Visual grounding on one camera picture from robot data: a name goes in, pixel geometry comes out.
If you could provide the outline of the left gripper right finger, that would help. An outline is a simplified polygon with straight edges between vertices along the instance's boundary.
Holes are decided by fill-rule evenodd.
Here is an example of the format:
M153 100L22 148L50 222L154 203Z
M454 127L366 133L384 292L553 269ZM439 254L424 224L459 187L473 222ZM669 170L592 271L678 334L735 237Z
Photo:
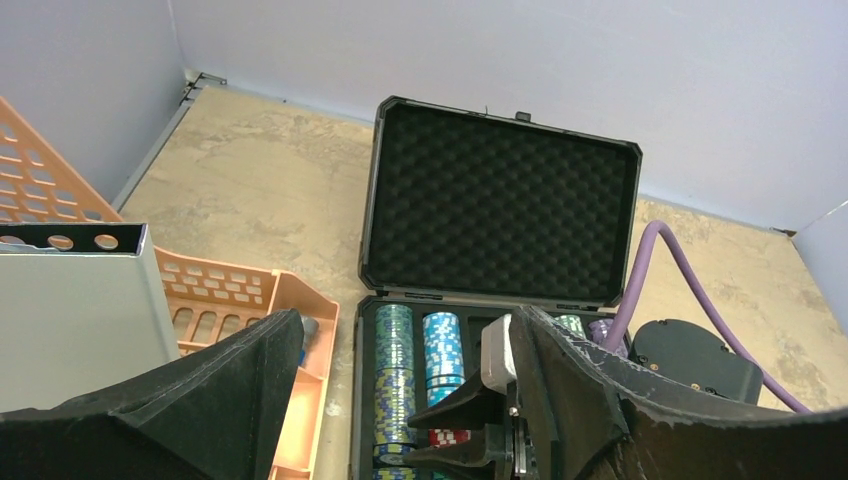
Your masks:
M521 412L543 479L843 479L847 412L724 399L622 359L545 312L511 315Z

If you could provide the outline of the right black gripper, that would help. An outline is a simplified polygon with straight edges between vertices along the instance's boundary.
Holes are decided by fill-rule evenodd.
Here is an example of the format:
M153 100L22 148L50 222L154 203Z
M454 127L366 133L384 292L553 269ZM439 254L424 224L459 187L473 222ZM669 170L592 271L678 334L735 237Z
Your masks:
M404 455L415 468L451 479L539 479L530 418L550 413L550 401L520 392L489 389L476 371L434 406L416 412L407 425L416 429L473 430L463 443L428 447Z

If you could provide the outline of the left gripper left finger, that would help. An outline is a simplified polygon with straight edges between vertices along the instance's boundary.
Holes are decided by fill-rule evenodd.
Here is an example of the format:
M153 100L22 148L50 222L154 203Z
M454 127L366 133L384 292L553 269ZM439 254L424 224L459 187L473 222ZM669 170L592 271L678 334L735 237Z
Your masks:
M304 337L294 309L51 409L1 416L5 479L266 479Z

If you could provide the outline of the purple chip stack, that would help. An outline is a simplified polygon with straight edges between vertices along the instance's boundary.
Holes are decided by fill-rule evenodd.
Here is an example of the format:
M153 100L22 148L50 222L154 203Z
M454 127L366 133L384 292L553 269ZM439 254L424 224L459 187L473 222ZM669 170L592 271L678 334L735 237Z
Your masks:
M611 318L600 319L589 324L589 338L597 345L603 346L606 341L614 320ZM626 337L623 337L611 352L626 358L629 355L629 348Z

